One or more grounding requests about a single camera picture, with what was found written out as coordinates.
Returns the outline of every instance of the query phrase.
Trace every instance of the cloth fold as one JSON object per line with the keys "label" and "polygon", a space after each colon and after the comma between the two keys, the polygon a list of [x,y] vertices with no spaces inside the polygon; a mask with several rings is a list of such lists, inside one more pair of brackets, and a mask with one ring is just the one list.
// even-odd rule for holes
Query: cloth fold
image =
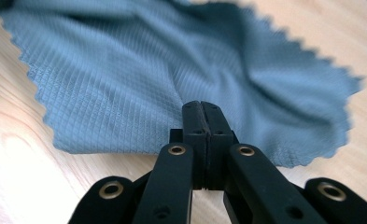
{"label": "cloth fold", "polygon": [[250,8],[182,1],[17,0],[0,10],[36,100],[70,153],[158,153],[183,104],[219,105],[238,139],[306,165],[347,141],[360,79]]}

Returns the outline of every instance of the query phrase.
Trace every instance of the wooden table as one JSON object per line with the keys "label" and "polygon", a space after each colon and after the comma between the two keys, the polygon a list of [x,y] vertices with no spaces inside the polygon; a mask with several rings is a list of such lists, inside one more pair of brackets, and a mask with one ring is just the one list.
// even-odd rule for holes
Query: wooden table
{"label": "wooden table", "polygon": [[[302,186],[308,178],[327,176],[367,201],[367,1],[243,1],[260,16],[272,17],[276,29],[301,40],[305,49],[365,76],[364,90],[349,103],[353,129],[349,144],[331,159],[306,167],[279,170]],[[0,223],[65,223],[79,199],[97,180],[109,175],[137,179],[155,156],[70,155],[52,146],[52,129],[42,122],[45,108],[20,63],[0,20]],[[196,191],[192,223],[228,223],[220,192]]]}

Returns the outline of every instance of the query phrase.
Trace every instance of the blue cloth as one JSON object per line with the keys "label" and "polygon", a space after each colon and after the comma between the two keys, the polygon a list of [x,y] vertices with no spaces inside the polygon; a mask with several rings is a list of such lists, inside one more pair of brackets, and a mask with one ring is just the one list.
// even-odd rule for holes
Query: blue cloth
{"label": "blue cloth", "polygon": [[238,139],[275,165],[306,165],[347,141],[346,100],[360,80],[250,8],[16,0],[0,16],[54,146],[70,153],[158,153],[193,100],[219,105]]}

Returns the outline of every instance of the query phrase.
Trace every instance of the wood grain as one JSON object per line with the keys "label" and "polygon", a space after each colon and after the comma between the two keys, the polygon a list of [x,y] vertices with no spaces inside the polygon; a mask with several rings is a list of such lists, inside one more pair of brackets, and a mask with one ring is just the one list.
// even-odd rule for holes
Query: wood grain
{"label": "wood grain", "polygon": [[[353,75],[364,76],[364,90],[348,110],[353,121],[349,144],[331,159],[306,167],[279,168],[302,186],[312,177],[340,181],[367,200],[367,1],[256,0],[259,17],[319,57],[333,58]],[[45,108],[34,98],[20,51],[0,20],[0,223],[65,223],[79,199],[97,180],[109,175],[137,179],[156,157],[144,155],[70,155],[52,145],[52,130],[42,122]],[[219,192],[195,192],[192,223],[229,223]]]}

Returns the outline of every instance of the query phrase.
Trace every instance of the table surface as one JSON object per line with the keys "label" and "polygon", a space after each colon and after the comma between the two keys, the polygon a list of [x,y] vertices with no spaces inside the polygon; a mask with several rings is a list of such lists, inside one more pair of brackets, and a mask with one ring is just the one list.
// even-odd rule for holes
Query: table surface
{"label": "table surface", "polygon": [[[346,184],[367,201],[367,1],[244,0],[276,30],[300,40],[318,57],[332,58],[353,76],[364,76],[364,90],[350,98],[353,129],[349,143],[330,159],[308,166],[278,168],[303,186],[326,176]],[[0,20],[0,223],[66,223],[79,199],[97,180],[126,176],[132,180],[152,169],[155,156],[70,155],[52,145],[52,129],[42,122],[45,108],[34,98],[36,87],[27,66]],[[221,192],[193,193],[191,223],[229,223]]]}

